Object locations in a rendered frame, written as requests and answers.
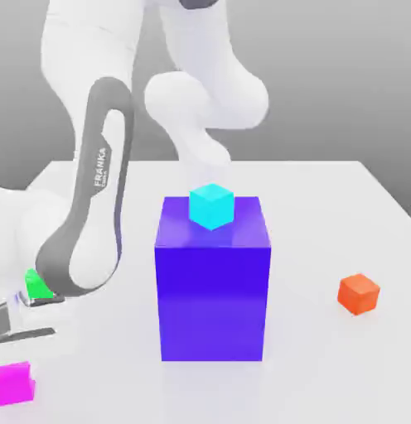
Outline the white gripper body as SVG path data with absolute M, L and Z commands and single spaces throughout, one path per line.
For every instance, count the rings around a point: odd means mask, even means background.
M 49 359 L 56 354 L 56 331 L 51 327 L 0 336 L 0 360 Z

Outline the small magenta cube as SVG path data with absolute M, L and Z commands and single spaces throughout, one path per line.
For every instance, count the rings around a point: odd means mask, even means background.
M 31 378 L 28 361 L 0 366 L 0 406 L 30 402 L 35 390 L 36 381 Z

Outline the small green cube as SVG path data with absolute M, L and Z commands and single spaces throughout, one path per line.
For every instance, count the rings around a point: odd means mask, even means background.
M 49 289 L 36 270 L 32 268 L 26 271 L 25 283 L 27 294 L 31 300 L 51 299 L 54 297 L 54 292 Z

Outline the small cyan cube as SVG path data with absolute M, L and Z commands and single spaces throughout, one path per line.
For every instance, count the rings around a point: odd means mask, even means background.
M 235 217 L 235 195 L 231 190 L 209 184 L 190 191 L 189 219 L 208 230 L 231 223 Z

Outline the small orange cube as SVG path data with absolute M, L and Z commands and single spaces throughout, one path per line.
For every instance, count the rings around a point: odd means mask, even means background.
M 342 278 L 337 294 L 338 302 L 355 316 L 376 308 L 380 286 L 358 273 Z

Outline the large purple box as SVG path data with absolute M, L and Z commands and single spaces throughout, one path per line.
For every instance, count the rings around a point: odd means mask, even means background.
M 260 361 L 271 243 L 256 197 L 235 199 L 235 219 L 210 231 L 167 197 L 154 246 L 164 361 Z

